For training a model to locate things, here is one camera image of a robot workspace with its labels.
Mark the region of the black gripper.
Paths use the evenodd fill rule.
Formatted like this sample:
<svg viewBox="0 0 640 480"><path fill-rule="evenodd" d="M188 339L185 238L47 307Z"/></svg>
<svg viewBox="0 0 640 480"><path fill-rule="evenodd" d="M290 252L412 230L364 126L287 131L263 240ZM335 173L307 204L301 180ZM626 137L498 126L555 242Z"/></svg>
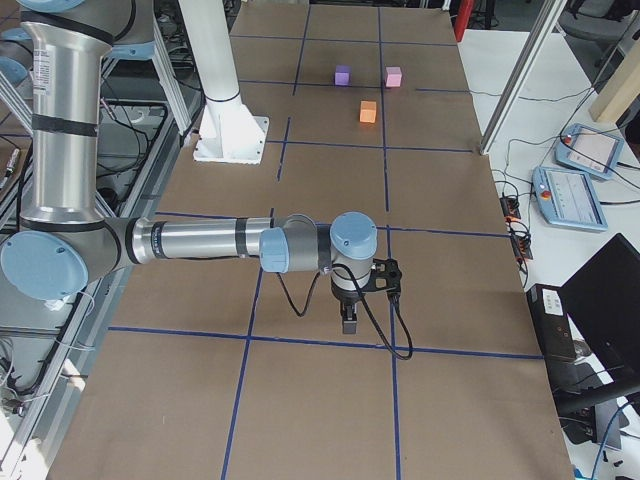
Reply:
<svg viewBox="0 0 640 480"><path fill-rule="evenodd" d="M367 273L352 279L349 275L343 277L340 273L331 274L331 289L334 297L340 302L340 312L343 334L357 333L357 308L359 301L363 302L365 311L370 314L370 308L363 299L365 287L368 285L371 274Z"/></svg>

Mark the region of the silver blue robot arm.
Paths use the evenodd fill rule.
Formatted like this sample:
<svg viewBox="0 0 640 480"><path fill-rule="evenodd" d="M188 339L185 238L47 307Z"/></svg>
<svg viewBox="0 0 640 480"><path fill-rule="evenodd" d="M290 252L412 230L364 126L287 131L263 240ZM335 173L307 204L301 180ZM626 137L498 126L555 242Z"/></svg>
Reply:
<svg viewBox="0 0 640 480"><path fill-rule="evenodd" d="M154 259L257 258L276 274L329 274L342 328L374 283L374 222L359 212L319 226L304 215L196 222L105 218L96 208L101 64L116 47L155 50L149 1L26 1L21 24L33 41L33 180L20 229L2 246L1 267L21 293L60 299L113 271Z"/></svg>

